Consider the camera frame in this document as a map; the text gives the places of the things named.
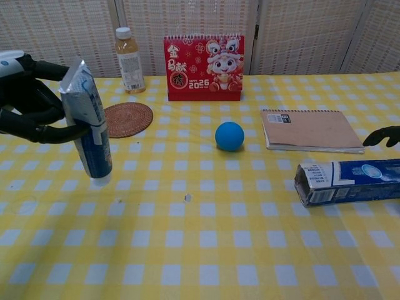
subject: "woven screen panel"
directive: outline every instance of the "woven screen panel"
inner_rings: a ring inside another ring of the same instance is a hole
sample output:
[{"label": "woven screen panel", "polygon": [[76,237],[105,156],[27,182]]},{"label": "woven screen panel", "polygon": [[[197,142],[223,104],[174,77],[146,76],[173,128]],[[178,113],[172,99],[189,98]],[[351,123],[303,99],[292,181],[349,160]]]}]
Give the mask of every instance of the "woven screen panel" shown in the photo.
[{"label": "woven screen panel", "polygon": [[252,74],[339,71],[363,0],[268,0]]},{"label": "woven screen panel", "polygon": [[107,0],[0,1],[0,51],[70,65],[81,56],[95,76],[120,76]]},{"label": "woven screen panel", "polygon": [[250,64],[258,1],[124,0],[123,3],[127,24],[139,45],[145,75],[166,73],[163,50],[166,35],[243,34],[245,65]]},{"label": "woven screen panel", "polygon": [[400,1],[375,0],[347,73],[400,70]]}]

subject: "bottle cap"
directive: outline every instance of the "bottle cap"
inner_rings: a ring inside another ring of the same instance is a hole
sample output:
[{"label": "bottle cap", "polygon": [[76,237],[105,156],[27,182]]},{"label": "bottle cap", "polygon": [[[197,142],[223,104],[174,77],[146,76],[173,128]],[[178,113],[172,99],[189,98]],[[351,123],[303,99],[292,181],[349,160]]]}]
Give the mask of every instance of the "bottle cap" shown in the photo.
[{"label": "bottle cap", "polygon": [[120,27],[115,30],[117,38],[119,39],[129,39],[132,36],[132,32],[129,27]]}]

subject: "blue ball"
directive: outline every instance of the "blue ball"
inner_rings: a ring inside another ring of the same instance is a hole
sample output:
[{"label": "blue ball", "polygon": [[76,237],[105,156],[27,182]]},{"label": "blue ball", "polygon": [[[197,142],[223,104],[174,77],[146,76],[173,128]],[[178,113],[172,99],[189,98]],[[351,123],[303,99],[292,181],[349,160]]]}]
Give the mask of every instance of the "blue ball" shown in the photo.
[{"label": "blue ball", "polygon": [[235,122],[222,123],[215,132],[215,141],[222,150],[236,151],[242,146],[244,131]]}]

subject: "toothpaste box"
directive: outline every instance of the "toothpaste box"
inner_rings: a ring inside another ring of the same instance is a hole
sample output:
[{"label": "toothpaste box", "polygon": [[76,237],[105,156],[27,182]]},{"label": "toothpaste box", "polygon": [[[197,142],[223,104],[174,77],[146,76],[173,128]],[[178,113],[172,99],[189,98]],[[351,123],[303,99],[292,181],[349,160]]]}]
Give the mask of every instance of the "toothpaste box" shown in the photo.
[{"label": "toothpaste box", "polygon": [[300,164],[294,183],[304,206],[400,198],[400,159]]}]

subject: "notebook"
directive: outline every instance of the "notebook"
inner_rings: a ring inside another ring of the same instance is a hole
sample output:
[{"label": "notebook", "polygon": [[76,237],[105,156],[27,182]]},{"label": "notebook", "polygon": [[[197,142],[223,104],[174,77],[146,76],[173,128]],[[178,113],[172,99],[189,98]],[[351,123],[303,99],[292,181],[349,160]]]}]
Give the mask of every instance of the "notebook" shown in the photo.
[{"label": "notebook", "polygon": [[166,36],[164,55],[170,101],[239,101],[244,36]]},{"label": "notebook", "polygon": [[364,147],[340,111],[264,109],[268,149],[364,153]]}]

